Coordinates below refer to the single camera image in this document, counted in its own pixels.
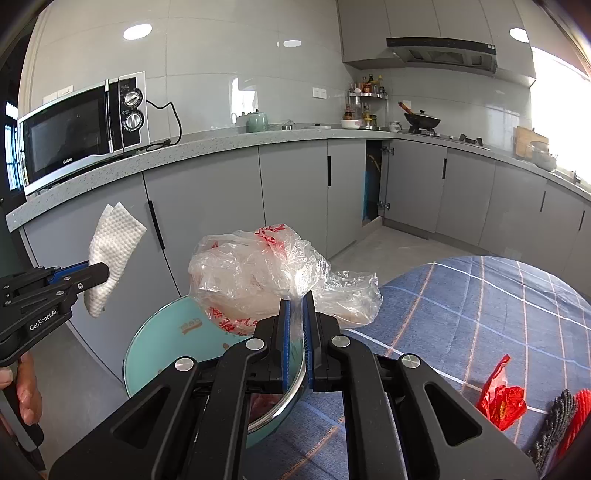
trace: microwave power cord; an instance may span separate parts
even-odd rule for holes
[[[158,110],[163,110],[168,105],[170,105],[173,108],[174,117],[177,119],[177,123],[178,123],[178,138],[176,139],[176,141],[174,143],[171,143],[171,139],[167,138],[163,142],[155,142],[155,143],[148,145],[145,148],[146,152],[153,152],[153,151],[159,150],[160,148],[163,148],[163,147],[172,147],[173,145],[178,144],[181,141],[181,137],[183,136],[183,127],[181,126],[181,121],[178,118],[178,114],[177,114],[176,108],[174,107],[174,103],[169,102],[164,106],[158,106],[158,105],[150,102],[148,99],[146,99],[146,102],[148,102],[150,105],[152,105],[154,108],[157,108]]]

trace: metal screw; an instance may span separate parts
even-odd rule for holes
[[[331,342],[334,346],[340,348],[345,348],[346,346],[351,345],[351,340],[349,340],[349,337],[346,337],[345,335],[336,335],[332,337]]]
[[[417,368],[421,364],[421,359],[416,355],[404,355],[402,364],[407,368]]]
[[[246,348],[249,350],[260,350],[265,346],[265,342],[260,338],[251,338],[246,342]]]
[[[182,358],[179,358],[175,363],[174,363],[174,367],[179,371],[179,372],[188,372],[189,370],[191,370],[193,368],[193,360],[191,360],[190,358],[184,356]]]

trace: gas stove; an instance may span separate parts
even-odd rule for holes
[[[467,144],[469,144],[473,147],[476,147],[476,148],[481,148],[483,150],[490,150],[490,148],[487,148],[484,146],[484,143],[480,137],[478,137],[477,139],[474,140],[473,138],[468,138],[464,134],[461,134],[459,138],[456,138],[453,135],[440,135],[435,130],[425,130],[425,129],[417,129],[417,130],[413,130],[413,128],[411,127],[408,130],[408,133],[413,134],[413,135],[421,135],[423,137],[442,138],[444,140],[451,140],[451,141],[457,142],[457,143],[467,143]]]

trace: cutting board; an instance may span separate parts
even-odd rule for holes
[[[548,138],[528,128],[515,128],[515,155],[517,157],[531,159],[531,149],[527,147],[535,141],[547,144]]]

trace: microwave control knob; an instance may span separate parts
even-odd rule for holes
[[[137,90],[130,90],[123,97],[123,103],[126,106],[136,106],[140,101],[139,92]]]
[[[136,130],[142,123],[142,117],[138,112],[130,113],[125,119],[125,126],[129,130]]]

